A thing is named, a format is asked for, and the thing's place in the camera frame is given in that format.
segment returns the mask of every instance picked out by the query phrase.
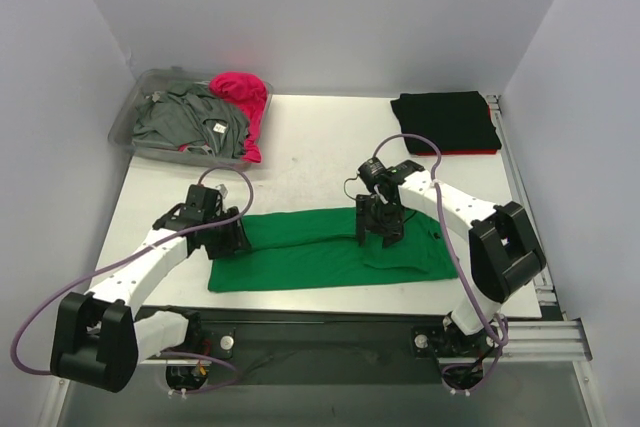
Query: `black folded cloth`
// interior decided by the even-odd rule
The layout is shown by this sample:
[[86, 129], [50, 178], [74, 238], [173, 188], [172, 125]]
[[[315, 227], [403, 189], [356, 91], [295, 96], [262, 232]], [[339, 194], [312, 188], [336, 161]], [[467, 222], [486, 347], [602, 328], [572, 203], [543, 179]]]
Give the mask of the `black folded cloth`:
[[[426, 137], [443, 154], [494, 154], [502, 148], [489, 106], [478, 92], [401, 94], [391, 108], [403, 134]], [[411, 154], [435, 153], [417, 139], [404, 141]]]

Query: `gray plastic bin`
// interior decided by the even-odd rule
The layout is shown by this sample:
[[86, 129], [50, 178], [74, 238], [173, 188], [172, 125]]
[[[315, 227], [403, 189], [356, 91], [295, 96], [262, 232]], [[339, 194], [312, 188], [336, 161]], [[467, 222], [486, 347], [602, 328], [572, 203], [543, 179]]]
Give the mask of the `gray plastic bin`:
[[[236, 168], [245, 169], [252, 162], [242, 159], [230, 159], [225, 157], [215, 157], [211, 155], [199, 155], [188, 152], [177, 152], [175, 150], [153, 149], [149, 147], [138, 147], [133, 145], [133, 126], [136, 122], [136, 105], [144, 100], [144, 97], [158, 90], [166, 90], [169, 83], [174, 80], [189, 80], [193, 82], [208, 82], [213, 79], [216, 73], [188, 72], [180, 69], [171, 70], [148, 70], [140, 76], [133, 90], [125, 100], [122, 109], [118, 113], [111, 131], [109, 132], [109, 142], [123, 148], [131, 155], [145, 157], [147, 159], [162, 160], [165, 162], [174, 162], [178, 164], [197, 165], [201, 167], [209, 167], [217, 164], [232, 165]], [[269, 105], [271, 104], [271, 96], [273, 87], [265, 82], [267, 91], [267, 104], [264, 108], [262, 120], [267, 115]]]

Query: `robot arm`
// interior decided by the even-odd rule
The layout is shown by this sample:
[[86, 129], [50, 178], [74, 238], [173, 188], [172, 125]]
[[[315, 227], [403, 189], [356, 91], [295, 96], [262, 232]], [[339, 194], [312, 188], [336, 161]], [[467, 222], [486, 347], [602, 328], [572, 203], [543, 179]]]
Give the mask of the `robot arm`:
[[[383, 245], [402, 239], [405, 208], [439, 218], [434, 184], [438, 182], [447, 227], [468, 239], [471, 290], [486, 318], [492, 318], [546, 265], [527, 213], [516, 202], [497, 206], [477, 199], [433, 181], [424, 167], [410, 160], [387, 169], [374, 157], [358, 173], [371, 192], [356, 198], [358, 238], [362, 241], [365, 232], [371, 231], [385, 237]], [[381, 220], [386, 222], [384, 228], [379, 228]], [[447, 317], [464, 336], [483, 328], [468, 296]]]
[[[138, 251], [151, 249], [85, 294], [70, 293], [60, 303], [51, 353], [51, 372], [111, 392], [124, 388], [138, 363], [162, 350], [197, 350], [199, 314], [168, 307], [134, 321], [145, 299], [167, 274], [197, 248], [210, 259], [248, 250], [241, 221], [221, 228], [175, 236], [177, 231], [229, 219], [223, 210], [224, 186], [192, 185], [185, 203], [158, 219]], [[165, 242], [167, 237], [175, 236]]]

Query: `gray floor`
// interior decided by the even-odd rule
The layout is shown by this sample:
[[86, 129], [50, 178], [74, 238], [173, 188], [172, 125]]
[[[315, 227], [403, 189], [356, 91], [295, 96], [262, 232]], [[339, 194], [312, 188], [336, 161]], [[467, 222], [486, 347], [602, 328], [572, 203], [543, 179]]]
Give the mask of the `gray floor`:
[[60, 426], [539, 426], [590, 425], [569, 363], [504, 362], [470, 398], [441, 385], [250, 386], [182, 400], [141, 366], [119, 394], [71, 386]]

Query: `screw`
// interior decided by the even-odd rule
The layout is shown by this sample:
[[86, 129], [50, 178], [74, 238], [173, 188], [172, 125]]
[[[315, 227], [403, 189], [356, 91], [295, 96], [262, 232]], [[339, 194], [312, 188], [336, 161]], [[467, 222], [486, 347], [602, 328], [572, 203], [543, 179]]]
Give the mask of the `screw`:
[[427, 345], [429, 345], [429, 340], [424, 334], [416, 335], [416, 338], [413, 339], [413, 341], [415, 342], [416, 347], [418, 347], [419, 349], [424, 349], [427, 347]]
[[231, 348], [233, 347], [233, 343], [233, 337], [231, 337], [230, 335], [225, 335], [220, 339], [220, 348], [222, 350], [231, 350]]

